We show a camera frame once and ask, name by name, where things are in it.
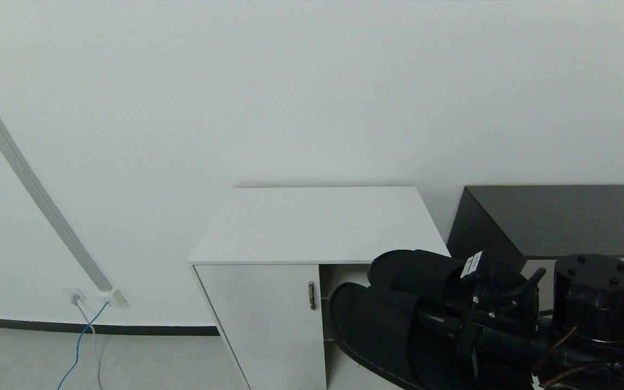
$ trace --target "black baseboard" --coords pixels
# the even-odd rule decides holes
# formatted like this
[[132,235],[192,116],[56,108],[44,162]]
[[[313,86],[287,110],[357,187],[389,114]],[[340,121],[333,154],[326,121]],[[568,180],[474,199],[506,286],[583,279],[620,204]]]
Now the black baseboard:
[[[81,333],[82,323],[37,322],[0,319],[0,328],[40,332]],[[117,326],[93,325],[98,335],[218,336],[215,326]]]

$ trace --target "cabinet handle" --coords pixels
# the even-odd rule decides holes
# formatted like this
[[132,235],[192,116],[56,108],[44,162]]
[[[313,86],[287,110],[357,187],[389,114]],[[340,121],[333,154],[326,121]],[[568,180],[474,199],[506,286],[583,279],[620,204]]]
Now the cabinet handle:
[[316,310],[317,301],[315,299],[315,294],[314,294],[314,282],[309,282],[307,284],[307,292],[309,293],[309,296],[310,296],[310,309]]

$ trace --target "cabinet top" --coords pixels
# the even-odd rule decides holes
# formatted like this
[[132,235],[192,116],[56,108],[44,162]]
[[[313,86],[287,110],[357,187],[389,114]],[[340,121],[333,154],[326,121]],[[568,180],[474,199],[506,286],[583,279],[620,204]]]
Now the cabinet top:
[[449,255],[415,187],[235,188],[187,261],[353,264],[393,249]]

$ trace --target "black cylinder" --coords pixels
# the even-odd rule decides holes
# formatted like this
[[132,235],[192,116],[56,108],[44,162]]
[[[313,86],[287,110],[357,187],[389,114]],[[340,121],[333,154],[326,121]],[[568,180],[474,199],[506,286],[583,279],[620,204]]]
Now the black cylinder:
[[555,262],[552,326],[565,333],[615,343],[624,341],[624,262],[604,255],[569,255]]

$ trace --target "gray floor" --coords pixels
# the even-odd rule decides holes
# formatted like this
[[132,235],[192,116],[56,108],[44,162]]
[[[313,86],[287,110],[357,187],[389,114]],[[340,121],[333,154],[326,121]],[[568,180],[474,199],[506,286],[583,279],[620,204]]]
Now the gray floor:
[[[77,335],[0,329],[0,388],[57,388],[74,363]],[[218,337],[96,336],[104,390],[245,390]],[[63,390],[98,389],[91,336]]]

